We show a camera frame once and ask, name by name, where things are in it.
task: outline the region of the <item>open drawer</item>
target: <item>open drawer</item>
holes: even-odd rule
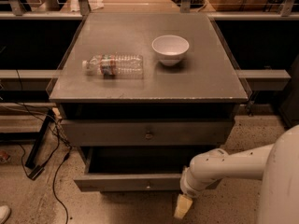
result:
[[[81,191],[179,190],[184,166],[213,146],[90,147]]]

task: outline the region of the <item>speckled floor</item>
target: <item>speckled floor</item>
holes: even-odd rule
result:
[[[17,122],[23,127],[28,120]],[[274,143],[286,128],[280,116],[269,107],[257,108],[249,117],[242,110],[235,117],[235,126],[222,147],[228,153]],[[22,143],[26,150],[24,160],[32,147]],[[36,157],[42,163],[56,146],[50,132]],[[9,163],[0,163],[0,205],[7,204],[12,213],[6,224],[61,224],[65,223],[65,210],[53,195],[55,171],[68,148],[60,145],[46,170],[32,181],[21,166],[23,151],[19,145],[0,143],[0,149],[10,154]],[[170,224],[170,223],[254,223],[258,208],[261,181],[223,179],[213,190],[204,190],[183,220],[173,219],[177,191],[159,192],[81,192],[73,178],[84,173],[84,163],[73,149],[70,158],[61,167],[55,188],[68,210],[69,224]]]

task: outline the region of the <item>cable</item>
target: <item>cable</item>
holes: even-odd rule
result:
[[[65,161],[68,160],[69,156],[70,156],[70,152],[72,150],[72,147],[68,150],[68,152],[65,154],[64,156],[64,159],[63,161],[60,163],[60,165],[58,166],[56,172],[55,172],[55,175],[54,175],[54,178],[53,178],[53,184],[52,184],[52,190],[53,190],[53,194],[54,194],[54,197],[55,199],[62,205],[62,207],[64,208],[65,210],[65,214],[66,214],[66,217],[65,217],[65,224],[68,223],[68,210],[66,208],[66,206],[64,205],[64,203],[58,198],[57,194],[56,194],[56,191],[55,191],[55,181],[56,181],[56,177],[57,177],[57,174],[58,174],[58,171],[60,170],[60,168],[62,167],[62,165],[64,164]]]
[[[27,171],[25,169],[25,165],[24,165],[24,161],[23,161],[23,158],[26,155],[26,150],[25,150],[25,148],[20,143],[16,142],[16,144],[19,145],[21,147],[22,151],[23,151],[22,156],[21,156],[21,166],[22,166],[22,169],[24,170],[26,176],[31,180],[31,178],[29,177],[29,175],[28,175],[28,173],[27,173]]]

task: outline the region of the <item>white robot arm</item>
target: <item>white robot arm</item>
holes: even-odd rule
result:
[[[281,135],[274,145],[233,155],[217,148],[195,156],[180,180],[183,195],[178,196],[175,217],[183,218],[192,205],[192,198],[197,198],[202,190],[225,177],[263,180],[258,223],[283,223],[273,217],[272,211],[281,215],[278,207],[287,210],[289,217],[295,217],[296,222],[288,223],[299,223],[297,207],[293,210],[296,204],[299,206],[299,126]],[[283,200],[290,203],[281,204]]]

